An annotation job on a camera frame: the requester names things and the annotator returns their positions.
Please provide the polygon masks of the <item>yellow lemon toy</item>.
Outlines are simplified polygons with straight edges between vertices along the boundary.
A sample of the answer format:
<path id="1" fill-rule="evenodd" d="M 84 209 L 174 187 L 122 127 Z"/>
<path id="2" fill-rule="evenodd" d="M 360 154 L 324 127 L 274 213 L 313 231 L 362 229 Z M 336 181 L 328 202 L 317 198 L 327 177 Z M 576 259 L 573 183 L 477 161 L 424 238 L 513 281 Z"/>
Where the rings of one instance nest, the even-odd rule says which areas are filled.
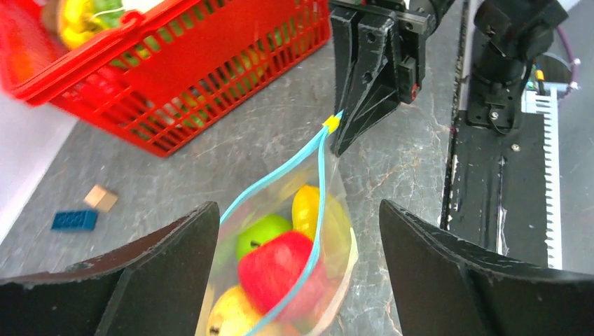
<path id="1" fill-rule="evenodd" d="M 246 335 L 263 318 L 241 285 L 226 290 L 212 308 L 206 335 Z"/>

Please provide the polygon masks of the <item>clear zip top bag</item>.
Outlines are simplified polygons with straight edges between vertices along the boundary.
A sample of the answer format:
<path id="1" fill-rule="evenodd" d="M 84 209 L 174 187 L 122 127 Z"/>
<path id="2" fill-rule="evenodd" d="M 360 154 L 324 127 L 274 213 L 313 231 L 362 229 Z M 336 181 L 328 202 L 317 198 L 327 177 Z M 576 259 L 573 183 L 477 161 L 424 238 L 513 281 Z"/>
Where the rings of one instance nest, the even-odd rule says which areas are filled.
<path id="1" fill-rule="evenodd" d="M 341 114 L 224 212 L 197 335 L 321 335 L 358 246 L 338 158 Z"/>

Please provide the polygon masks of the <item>red apple toy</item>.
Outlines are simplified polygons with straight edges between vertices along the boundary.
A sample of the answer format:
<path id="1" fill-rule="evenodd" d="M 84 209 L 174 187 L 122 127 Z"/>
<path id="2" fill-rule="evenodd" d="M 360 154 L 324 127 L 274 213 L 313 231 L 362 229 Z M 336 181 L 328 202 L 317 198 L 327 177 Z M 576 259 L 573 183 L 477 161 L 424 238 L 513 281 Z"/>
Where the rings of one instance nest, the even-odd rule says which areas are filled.
<path id="1" fill-rule="evenodd" d="M 308 262 L 313 242 L 292 230 L 248 253 L 238 264 L 238 279 L 262 314 L 268 313 L 293 288 Z M 318 264 L 290 303 L 277 315 L 295 321 L 311 314 L 329 289 L 325 269 Z"/>

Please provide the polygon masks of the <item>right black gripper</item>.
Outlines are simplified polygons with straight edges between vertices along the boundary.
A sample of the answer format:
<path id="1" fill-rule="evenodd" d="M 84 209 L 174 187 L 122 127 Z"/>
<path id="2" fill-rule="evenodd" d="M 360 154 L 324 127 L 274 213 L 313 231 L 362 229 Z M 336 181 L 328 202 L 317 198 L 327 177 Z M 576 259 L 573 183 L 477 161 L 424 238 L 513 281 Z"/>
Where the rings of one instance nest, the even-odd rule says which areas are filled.
<path id="1" fill-rule="evenodd" d="M 427 39 L 452 1 L 331 1 L 335 110 L 331 150 L 342 155 L 398 104 L 412 103 L 425 77 Z"/>

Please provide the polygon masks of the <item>green apple toy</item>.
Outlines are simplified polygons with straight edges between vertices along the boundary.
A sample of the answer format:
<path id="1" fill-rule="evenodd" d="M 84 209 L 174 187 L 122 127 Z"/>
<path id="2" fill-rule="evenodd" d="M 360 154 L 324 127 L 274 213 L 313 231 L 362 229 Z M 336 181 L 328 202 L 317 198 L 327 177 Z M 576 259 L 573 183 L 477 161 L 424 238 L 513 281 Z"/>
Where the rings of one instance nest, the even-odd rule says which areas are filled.
<path id="1" fill-rule="evenodd" d="M 285 217 L 277 214 L 269 214 L 262 217 L 251 227 L 242 231 L 237 236 L 235 245 L 235 256 L 237 261 L 241 261 L 246 254 L 292 229 L 292 223 Z"/>

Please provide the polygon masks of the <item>yellow starfruit toy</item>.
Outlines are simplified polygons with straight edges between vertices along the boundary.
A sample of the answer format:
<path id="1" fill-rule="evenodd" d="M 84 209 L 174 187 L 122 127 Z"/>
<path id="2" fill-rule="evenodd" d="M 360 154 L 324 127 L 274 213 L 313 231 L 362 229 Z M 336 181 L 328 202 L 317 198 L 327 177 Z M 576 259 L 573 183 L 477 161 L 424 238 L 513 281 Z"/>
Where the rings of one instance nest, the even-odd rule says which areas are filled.
<path id="1" fill-rule="evenodd" d="M 291 216 L 293 229 L 314 240 L 320 213 L 320 189 L 312 185 L 303 185 L 293 198 Z M 339 201 L 331 195 L 326 196 L 324 224 L 334 224 L 349 229 L 351 224 Z"/>

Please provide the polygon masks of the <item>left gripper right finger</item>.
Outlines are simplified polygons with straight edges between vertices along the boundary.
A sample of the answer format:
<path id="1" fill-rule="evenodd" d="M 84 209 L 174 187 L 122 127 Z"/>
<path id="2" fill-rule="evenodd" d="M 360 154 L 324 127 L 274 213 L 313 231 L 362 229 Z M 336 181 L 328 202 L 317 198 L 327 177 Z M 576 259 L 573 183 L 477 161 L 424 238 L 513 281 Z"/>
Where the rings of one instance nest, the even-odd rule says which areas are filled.
<path id="1" fill-rule="evenodd" d="M 387 199 L 379 227 L 403 334 L 593 334 L 591 275 L 488 251 Z"/>

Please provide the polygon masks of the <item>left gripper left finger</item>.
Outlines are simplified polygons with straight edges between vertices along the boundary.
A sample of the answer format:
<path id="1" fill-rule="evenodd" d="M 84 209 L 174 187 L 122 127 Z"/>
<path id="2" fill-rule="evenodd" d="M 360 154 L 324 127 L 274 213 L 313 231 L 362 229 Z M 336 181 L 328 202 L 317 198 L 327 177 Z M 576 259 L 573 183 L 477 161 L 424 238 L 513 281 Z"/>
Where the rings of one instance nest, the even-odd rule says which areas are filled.
<path id="1" fill-rule="evenodd" d="M 219 233 L 206 202 L 61 272 L 1 280 L 2 335 L 193 335 Z"/>

